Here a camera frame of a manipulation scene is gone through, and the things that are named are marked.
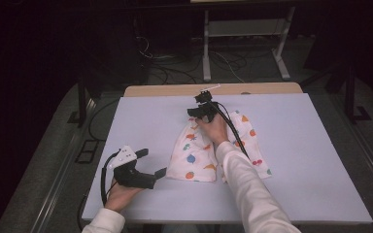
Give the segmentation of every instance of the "person's right hand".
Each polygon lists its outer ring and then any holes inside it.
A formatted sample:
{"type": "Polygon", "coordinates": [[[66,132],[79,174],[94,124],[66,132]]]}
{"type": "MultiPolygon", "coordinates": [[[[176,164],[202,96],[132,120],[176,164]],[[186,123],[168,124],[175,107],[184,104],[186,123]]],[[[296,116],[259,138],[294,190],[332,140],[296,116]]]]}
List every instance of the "person's right hand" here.
{"type": "Polygon", "coordinates": [[[201,127],[205,134],[215,143],[216,146],[228,141],[226,133],[226,122],[222,116],[216,114],[213,120],[209,123],[204,122],[202,119],[197,118],[195,122],[201,127]]]}

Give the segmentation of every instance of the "dark background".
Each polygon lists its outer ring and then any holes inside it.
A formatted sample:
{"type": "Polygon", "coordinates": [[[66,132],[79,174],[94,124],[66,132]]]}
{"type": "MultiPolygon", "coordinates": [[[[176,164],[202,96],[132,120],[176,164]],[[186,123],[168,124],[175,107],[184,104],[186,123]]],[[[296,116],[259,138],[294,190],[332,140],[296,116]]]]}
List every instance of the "dark background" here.
{"type": "MultiPolygon", "coordinates": [[[[138,53],[137,33],[151,38],[158,50],[188,54],[189,37],[202,32],[197,12],[65,14],[60,3],[0,0],[0,216],[56,107],[78,79],[93,97],[105,89],[142,84],[148,62],[138,53]],[[168,29],[177,27],[183,30],[168,29]],[[162,35],[169,43],[160,43],[162,35]]],[[[320,71],[348,60],[373,88],[373,1],[334,3],[297,8],[289,35],[317,35],[308,68],[320,71]]],[[[242,13],[216,17],[248,17],[252,11],[242,13]]]]}

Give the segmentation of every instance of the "wire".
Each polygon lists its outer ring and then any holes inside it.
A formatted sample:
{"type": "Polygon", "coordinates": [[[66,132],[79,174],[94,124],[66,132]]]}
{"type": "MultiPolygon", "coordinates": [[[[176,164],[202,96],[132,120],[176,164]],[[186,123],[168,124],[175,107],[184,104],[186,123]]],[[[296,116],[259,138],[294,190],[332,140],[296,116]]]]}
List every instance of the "wire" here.
{"type": "Polygon", "coordinates": [[[142,55],[144,55],[146,58],[153,59],[153,55],[149,52],[149,54],[146,54],[148,48],[150,47],[150,42],[145,37],[137,37],[136,39],[143,39],[147,43],[147,47],[144,49],[144,51],[139,51],[142,55]]]}
{"type": "Polygon", "coordinates": [[[119,152],[120,152],[120,149],[118,150],[118,152],[113,153],[107,159],[101,171],[101,198],[102,198],[102,203],[104,204],[104,206],[105,206],[105,203],[107,203],[107,193],[105,192],[105,178],[107,176],[107,166],[108,166],[108,163],[111,161],[111,159],[117,156],[119,152]]]}
{"type": "Polygon", "coordinates": [[[216,55],[222,57],[222,58],[225,60],[226,64],[228,64],[229,69],[231,70],[232,74],[233,74],[233,75],[234,75],[234,76],[235,76],[239,81],[241,81],[242,83],[245,83],[245,81],[243,81],[241,78],[239,78],[239,77],[235,74],[234,70],[232,69],[231,65],[229,64],[229,61],[228,61],[224,56],[222,56],[221,54],[219,54],[219,53],[217,53],[217,52],[215,52],[215,51],[212,51],[212,53],[214,53],[214,54],[216,54],[216,55]]]}
{"type": "Polygon", "coordinates": [[[84,230],[84,228],[83,228],[83,226],[81,224],[81,210],[82,210],[82,207],[84,205],[84,201],[87,198],[87,193],[88,192],[89,192],[89,189],[86,190],[83,199],[81,199],[81,202],[80,202],[80,205],[78,206],[78,211],[77,211],[77,223],[78,223],[78,227],[80,228],[81,231],[84,230]]]}
{"type": "Polygon", "coordinates": [[[118,182],[114,182],[114,184],[111,185],[110,189],[108,189],[108,191],[107,191],[107,193],[106,193],[107,195],[108,195],[108,193],[111,191],[111,189],[112,189],[112,188],[113,188],[117,183],[118,183],[118,182]]]}
{"type": "Polygon", "coordinates": [[[237,132],[234,124],[232,123],[231,118],[229,117],[229,113],[226,110],[226,107],[224,105],[220,104],[220,103],[217,103],[218,105],[221,105],[223,107],[223,109],[225,110],[228,117],[226,117],[226,115],[220,110],[220,108],[217,105],[215,105],[214,102],[212,102],[210,99],[205,98],[205,101],[206,101],[206,103],[211,105],[220,114],[220,116],[223,118],[223,120],[225,120],[226,124],[229,126],[232,133],[234,134],[236,142],[238,143],[238,146],[240,147],[242,153],[248,157],[248,154],[247,154],[247,151],[245,150],[244,144],[242,143],[241,138],[239,137],[238,132],[237,132]]]}
{"type": "Polygon", "coordinates": [[[97,140],[97,141],[100,141],[100,142],[106,142],[105,139],[98,139],[97,137],[95,137],[92,133],[92,130],[91,130],[91,126],[92,126],[92,123],[93,123],[93,120],[95,119],[95,117],[101,113],[102,111],[104,111],[106,108],[108,108],[109,106],[113,105],[114,103],[118,102],[118,99],[108,103],[107,105],[105,105],[104,107],[102,107],[100,110],[98,110],[98,112],[96,112],[93,117],[90,119],[89,121],[89,126],[87,127],[87,132],[89,134],[89,136],[94,139],[94,140],[97,140]]]}

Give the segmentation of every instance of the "metal stand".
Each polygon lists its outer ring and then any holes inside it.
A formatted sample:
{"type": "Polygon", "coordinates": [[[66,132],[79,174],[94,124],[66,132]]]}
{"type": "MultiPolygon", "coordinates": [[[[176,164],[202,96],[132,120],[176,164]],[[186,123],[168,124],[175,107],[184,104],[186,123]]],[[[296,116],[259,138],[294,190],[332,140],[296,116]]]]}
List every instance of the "metal stand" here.
{"type": "Polygon", "coordinates": [[[349,67],[349,76],[346,80],[345,113],[352,124],[357,120],[369,120],[371,117],[362,106],[357,106],[360,115],[354,115],[354,97],[356,90],[356,71],[353,65],[349,67]]]}
{"type": "Polygon", "coordinates": [[[281,31],[281,40],[280,44],[277,46],[276,50],[273,50],[272,53],[275,58],[275,62],[277,63],[278,69],[280,70],[281,77],[284,81],[288,81],[290,79],[289,72],[287,70],[287,66],[284,63],[283,58],[281,57],[281,53],[283,52],[284,44],[286,43],[287,35],[289,32],[290,24],[292,22],[293,13],[295,12],[295,7],[289,8],[286,22],[284,23],[283,29],[281,31]]]}
{"type": "Polygon", "coordinates": [[[202,67],[204,73],[204,82],[211,81],[210,59],[208,55],[208,40],[209,37],[219,36],[251,36],[251,35],[281,35],[280,44],[275,50],[272,51],[275,62],[280,70],[281,77],[284,81],[290,80],[289,72],[286,64],[284,63],[281,53],[286,43],[287,35],[289,32],[290,24],[292,21],[295,7],[288,10],[285,19],[257,19],[257,20],[233,20],[233,21],[209,21],[209,11],[205,11],[205,24],[204,24],[204,55],[202,57],[202,67]],[[271,28],[281,26],[281,32],[276,33],[271,31],[271,28]]]}

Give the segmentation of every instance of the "table surface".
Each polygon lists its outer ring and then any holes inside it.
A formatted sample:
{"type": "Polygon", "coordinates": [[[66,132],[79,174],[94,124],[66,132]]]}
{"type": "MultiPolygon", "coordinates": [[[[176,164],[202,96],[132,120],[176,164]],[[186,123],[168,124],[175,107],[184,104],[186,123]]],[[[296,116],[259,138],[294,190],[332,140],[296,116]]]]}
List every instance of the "table surface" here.
{"type": "MultiPolygon", "coordinates": [[[[196,107],[191,97],[209,86],[132,86],[125,91],[88,195],[84,219],[92,219],[102,206],[100,169],[109,155],[123,145],[134,150],[148,148],[150,154],[138,160],[137,169],[152,174],[166,167],[187,121],[186,109],[196,107]]],[[[301,93],[296,83],[222,84],[211,92],[215,101],[230,111],[239,110],[252,122],[273,174],[264,183],[293,223],[372,222],[308,94],[301,93]],[[259,94],[273,93],[274,89],[284,93],[259,94]]],[[[109,171],[106,180],[111,178],[109,171]]],[[[138,194],[122,214],[130,222],[144,223],[241,220],[228,185],[220,179],[194,183],[162,178],[153,190],[138,194]]]]}

